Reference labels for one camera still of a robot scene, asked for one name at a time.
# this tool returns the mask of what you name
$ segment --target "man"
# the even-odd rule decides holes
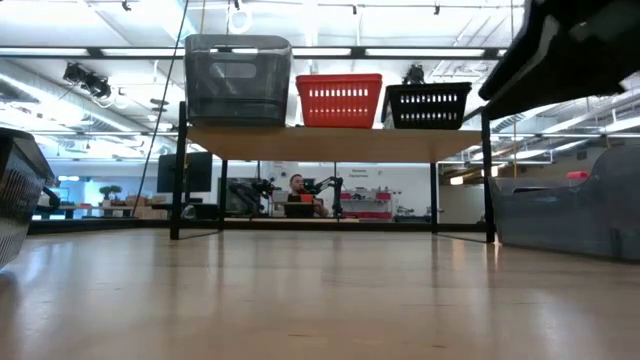
[[[304,178],[302,175],[295,174],[289,179],[289,187],[291,193],[289,194],[288,202],[301,202],[300,195],[306,194],[304,189]],[[313,214],[318,214],[320,217],[327,217],[329,210],[322,205],[322,201],[313,199],[313,206],[311,205],[287,205],[284,207],[284,213],[289,218],[310,218]]]

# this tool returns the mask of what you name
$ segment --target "red plastic basket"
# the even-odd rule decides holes
[[[296,86],[304,125],[371,129],[382,75],[300,75]]]

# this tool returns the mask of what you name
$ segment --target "black plastic basket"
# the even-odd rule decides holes
[[[40,193],[53,180],[32,135],[0,128],[0,268],[18,256]]]
[[[382,122],[394,129],[458,130],[469,91],[469,82],[387,86]]]

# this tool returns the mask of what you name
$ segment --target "storage bin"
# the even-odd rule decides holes
[[[371,129],[382,75],[300,75],[296,78],[308,127]]]
[[[20,253],[51,168],[31,134],[0,128],[0,269]]]
[[[283,126],[291,44],[278,36],[190,35],[185,42],[189,121],[200,126]]]
[[[387,86],[382,122],[387,129],[458,130],[471,83]]]

